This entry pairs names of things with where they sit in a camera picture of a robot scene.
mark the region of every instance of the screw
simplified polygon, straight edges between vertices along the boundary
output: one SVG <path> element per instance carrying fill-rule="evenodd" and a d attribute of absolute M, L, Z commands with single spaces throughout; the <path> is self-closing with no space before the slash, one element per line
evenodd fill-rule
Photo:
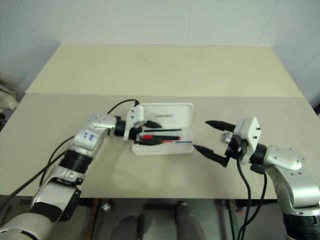
<path fill-rule="evenodd" d="M 111 206 L 108 202 L 106 202 L 105 204 L 103 204 L 103 205 L 101 206 L 101 208 L 102 208 L 105 212 L 109 212 L 109 211 L 112 209 L 112 206 Z"/>
<path fill-rule="evenodd" d="M 226 200 L 222 200 L 222 205 L 223 205 L 223 207 L 224 207 L 225 209 L 227 208 Z"/>

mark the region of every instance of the white wall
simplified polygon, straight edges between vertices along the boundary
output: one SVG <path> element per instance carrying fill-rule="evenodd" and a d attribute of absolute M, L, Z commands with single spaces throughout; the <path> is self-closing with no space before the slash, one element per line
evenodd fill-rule
<path fill-rule="evenodd" d="M 0 71 L 25 90 L 60 42 L 271 46 L 320 101 L 319 0 L 0 0 Z"/>

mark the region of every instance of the table surface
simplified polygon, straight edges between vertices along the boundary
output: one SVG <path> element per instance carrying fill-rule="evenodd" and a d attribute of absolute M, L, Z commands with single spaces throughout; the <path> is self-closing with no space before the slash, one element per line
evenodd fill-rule
<path fill-rule="evenodd" d="M 260 142 L 303 153 L 320 185 L 319 119 L 270 48 L 63 44 L 27 92 L 0 133 L 1 194 L 10 194 L 42 168 L 90 113 L 131 97 L 143 103 L 192 103 L 194 142 L 218 154 L 226 149 L 222 132 L 206 120 L 235 124 L 257 116 Z M 128 107 L 114 113 L 124 116 Z M 243 171 L 258 199 L 263 177 L 249 165 Z M 274 199 L 269 183 L 265 197 Z M 34 195 L 38 184 L 20 194 Z M 223 168 L 197 151 L 135 156 L 131 143 L 115 136 L 105 140 L 82 191 L 82 197 L 97 198 L 247 198 L 236 161 Z"/>

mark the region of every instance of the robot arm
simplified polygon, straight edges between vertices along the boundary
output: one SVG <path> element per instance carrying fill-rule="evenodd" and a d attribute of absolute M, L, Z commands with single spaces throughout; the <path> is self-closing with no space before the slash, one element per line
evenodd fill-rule
<path fill-rule="evenodd" d="M 45 240 L 58 221 L 70 219 L 78 205 L 86 171 L 100 149 L 105 136 L 116 135 L 126 141 L 133 139 L 144 125 L 144 109 L 136 105 L 126 120 L 107 113 L 93 113 L 85 126 L 74 136 L 59 165 L 36 192 L 28 213 L 16 216 L 0 228 L 1 239 Z"/>
<path fill-rule="evenodd" d="M 207 121 L 210 126 L 233 132 L 225 156 L 195 145 L 205 157 L 224 167 L 229 159 L 251 163 L 256 173 L 265 171 L 271 177 L 277 201 L 283 213 L 286 237 L 289 240 L 320 239 L 320 190 L 306 171 L 304 157 L 290 148 L 259 144 L 261 127 L 255 117 L 242 119 L 237 125 Z"/>

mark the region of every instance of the wire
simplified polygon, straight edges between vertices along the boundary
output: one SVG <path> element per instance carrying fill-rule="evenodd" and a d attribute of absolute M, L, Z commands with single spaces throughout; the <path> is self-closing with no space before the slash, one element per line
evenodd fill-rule
<path fill-rule="evenodd" d="M 143 130 L 145 133 L 152 133 L 152 132 L 175 132 L 175 131 L 181 131 L 182 128 L 177 129 L 147 129 Z"/>
<path fill-rule="evenodd" d="M 32 183 L 37 177 L 40 176 L 41 173 L 43 173 L 45 170 L 47 170 L 52 164 L 54 164 L 59 158 L 61 158 L 65 152 L 59 154 L 56 158 L 54 158 L 49 164 L 47 164 L 45 167 L 43 167 L 37 174 L 35 174 L 32 178 L 30 178 L 28 181 L 26 181 L 22 186 L 18 187 L 13 193 L 11 193 L 4 202 L 0 205 L 0 213 L 4 209 L 4 207 L 8 204 L 8 202 L 16 196 L 18 193 L 20 193 L 26 186 L 28 186 L 30 183 Z"/>
<path fill-rule="evenodd" d="M 124 101 L 119 102 L 118 104 L 116 104 L 113 108 L 111 108 L 107 114 L 110 114 L 116 107 L 118 107 L 119 105 L 126 103 L 126 102 L 130 102 L 130 101 L 134 101 L 134 105 L 137 106 L 140 104 L 140 102 L 136 99 L 127 99 Z M 73 136 L 69 137 L 68 139 L 64 140 L 62 143 L 60 143 L 60 145 L 53 151 L 53 153 L 51 154 L 48 163 L 45 167 L 43 167 L 36 175 L 34 175 L 32 178 L 30 178 L 28 181 L 26 181 L 22 186 L 20 186 L 19 188 L 17 188 L 13 193 L 11 193 L 3 203 L 1 203 L 0 205 L 0 213 L 2 212 L 2 210 L 4 209 L 4 207 L 8 204 L 8 202 L 14 197 L 16 196 L 18 193 L 20 193 L 26 186 L 28 186 L 30 183 L 32 183 L 37 177 L 40 176 L 40 174 L 43 173 L 43 175 L 41 176 L 40 179 L 40 183 L 39 185 L 41 185 L 44 181 L 47 169 L 54 164 L 60 157 L 62 157 L 66 151 L 64 151 L 63 153 L 59 154 L 56 158 L 54 158 L 52 160 L 52 158 L 54 157 L 54 155 L 56 154 L 56 152 L 59 150 L 59 148 L 62 147 L 63 144 L 65 144 L 67 141 L 69 141 L 70 139 L 72 139 Z"/>
<path fill-rule="evenodd" d="M 231 233 L 232 233 L 232 240 L 236 240 L 236 231 L 235 231 L 235 225 L 234 225 L 234 218 L 232 214 L 232 209 L 231 209 L 231 203 L 230 200 L 226 200 L 227 207 L 228 207 L 228 213 L 229 213 L 229 220 L 230 220 L 230 226 L 231 226 Z"/>
<path fill-rule="evenodd" d="M 49 163 L 51 162 L 52 158 L 54 157 L 54 155 L 56 154 L 56 152 L 59 150 L 59 148 L 61 148 L 63 144 L 65 144 L 66 142 L 68 142 L 70 139 L 73 139 L 73 138 L 74 138 L 74 136 L 71 136 L 71 137 L 69 137 L 68 139 L 64 140 L 62 143 L 60 143 L 60 145 L 57 146 L 56 149 L 55 149 L 55 150 L 53 151 L 53 153 L 51 154 L 51 156 L 50 156 L 47 164 L 49 164 Z M 42 173 L 42 176 L 41 176 L 41 179 L 40 179 L 40 183 L 39 183 L 39 187 L 42 185 L 42 183 L 43 183 L 43 181 L 44 181 L 44 179 L 45 179 L 47 170 L 48 170 L 48 169 L 46 168 L 46 169 L 43 171 L 43 173 Z"/>
<path fill-rule="evenodd" d="M 126 103 L 126 102 L 131 102 L 131 101 L 134 101 L 134 105 L 135 105 L 135 106 L 137 106 L 137 105 L 140 104 L 139 101 L 136 100 L 136 99 L 123 100 L 123 101 L 119 102 L 118 104 L 116 104 L 113 108 L 111 108 L 111 109 L 107 112 L 107 114 L 110 114 L 110 113 L 111 113 L 116 107 L 118 107 L 119 105 L 121 105 L 121 104 L 123 104 L 123 103 Z"/>
<path fill-rule="evenodd" d="M 251 189 L 250 189 L 250 186 L 249 186 L 249 183 L 244 175 L 244 173 L 242 172 L 242 169 L 241 169 L 241 166 L 240 166 L 240 158 L 238 158 L 236 160 L 236 166 L 238 168 L 238 171 L 239 171 L 239 174 L 246 186 L 246 189 L 247 189 L 247 192 L 248 192 L 248 200 L 247 200 L 247 204 L 246 204 L 246 212 L 245 212 L 245 217 L 244 217 L 244 223 L 242 225 L 241 228 L 242 229 L 242 232 L 240 232 L 239 230 L 239 234 L 238 234 L 238 238 L 237 240 L 243 240 L 244 237 L 245 237 L 245 232 L 246 232 L 246 223 L 248 222 L 248 217 L 249 217 L 249 210 L 250 210 L 250 206 L 251 206 Z"/>
<path fill-rule="evenodd" d="M 267 190 L 267 185 L 268 185 L 268 179 L 267 179 L 267 174 L 263 174 L 263 178 L 264 178 L 264 183 L 263 183 L 263 189 L 262 189 L 262 194 L 261 194 L 261 198 L 260 198 L 260 202 L 256 208 L 256 210 L 254 211 L 254 213 L 252 214 L 252 216 L 250 217 L 250 219 L 245 223 L 245 225 L 242 225 L 242 227 L 239 230 L 239 235 L 240 233 L 243 231 L 243 229 L 245 228 L 245 226 L 248 226 L 254 219 L 255 217 L 258 215 L 259 210 L 262 207 L 262 204 L 264 203 L 264 198 L 266 195 L 266 190 Z"/>

